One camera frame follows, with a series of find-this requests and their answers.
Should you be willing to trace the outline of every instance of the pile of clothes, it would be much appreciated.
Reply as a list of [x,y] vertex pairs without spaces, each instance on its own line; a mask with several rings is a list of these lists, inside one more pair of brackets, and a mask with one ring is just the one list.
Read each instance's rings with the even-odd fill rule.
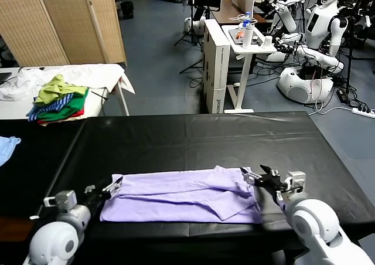
[[88,87],[65,83],[61,74],[46,83],[34,98],[34,106],[28,113],[29,121],[38,124],[79,117],[84,114],[84,102]]

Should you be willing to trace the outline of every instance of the striped shirt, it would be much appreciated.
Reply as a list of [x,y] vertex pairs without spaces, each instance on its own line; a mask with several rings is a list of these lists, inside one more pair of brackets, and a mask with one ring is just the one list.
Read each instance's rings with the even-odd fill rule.
[[29,117],[29,122],[36,121],[38,119],[38,114],[45,113],[48,111],[61,111],[63,107],[73,99],[74,93],[66,94],[63,98],[58,99],[48,105],[38,106],[34,104],[34,107],[27,114]]

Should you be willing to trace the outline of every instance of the black tablecloth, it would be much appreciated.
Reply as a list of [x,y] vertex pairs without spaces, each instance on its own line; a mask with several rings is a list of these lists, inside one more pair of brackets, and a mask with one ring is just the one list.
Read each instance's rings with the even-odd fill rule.
[[[104,177],[110,180],[114,173],[181,171],[215,165],[251,166],[260,172],[259,164],[264,164],[278,169],[282,178],[288,171],[304,171],[309,196],[336,211],[349,237],[359,239],[374,230],[375,208],[305,112],[103,117],[47,128],[2,121],[1,127],[6,127],[5,135],[21,137],[23,145],[27,144],[17,147],[10,162],[0,168],[0,176],[2,182],[6,179],[11,183],[7,191],[12,185],[37,184],[26,184],[25,193],[30,198],[25,199],[22,192],[9,200],[30,210],[35,206],[27,203],[33,198],[39,204],[34,200],[42,198],[47,181],[61,166],[51,194],[74,189],[80,200],[87,185]],[[77,135],[73,148],[66,152]],[[65,155],[69,156],[62,165]],[[259,252],[289,244],[295,247],[296,235],[278,206],[263,190],[260,200],[262,225],[100,223],[96,216],[75,263],[88,258],[109,261],[110,257],[121,259],[130,254],[137,258],[149,254],[220,257],[247,254],[250,249]]]
[[1,120],[0,136],[21,138],[0,167],[0,216],[35,215],[83,127],[82,121],[42,127],[27,120]]
[[[311,198],[328,203],[344,229],[373,230],[375,209],[305,112],[95,118],[86,122],[53,192],[77,192],[114,173],[251,166],[304,171]],[[87,238],[295,237],[284,214],[261,191],[264,224],[99,223]]]

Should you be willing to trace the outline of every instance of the black bag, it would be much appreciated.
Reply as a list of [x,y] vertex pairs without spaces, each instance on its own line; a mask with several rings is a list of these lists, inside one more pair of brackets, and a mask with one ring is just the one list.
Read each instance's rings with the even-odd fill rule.
[[123,19],[132,19],[134,18],[134,6],[133,2],[131,1],[125,1],[120,3],[121,10],[122,10],[122,18]]

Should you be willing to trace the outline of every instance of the green shirt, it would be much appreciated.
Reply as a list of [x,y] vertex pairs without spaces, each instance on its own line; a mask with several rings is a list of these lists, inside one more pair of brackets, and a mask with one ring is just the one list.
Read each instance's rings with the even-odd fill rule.
[[76,112],[82,110],[84,101],[88,93],[88,88],[85,88],[86,91],[84,92],[84,95],[75,93],[73,99],[69,103],[67,103],[61,111],[48,111],[45,113],[40,113],[37,115],[37,119],[44,121],[63,120],[70,117],[72,114],[75,114]]

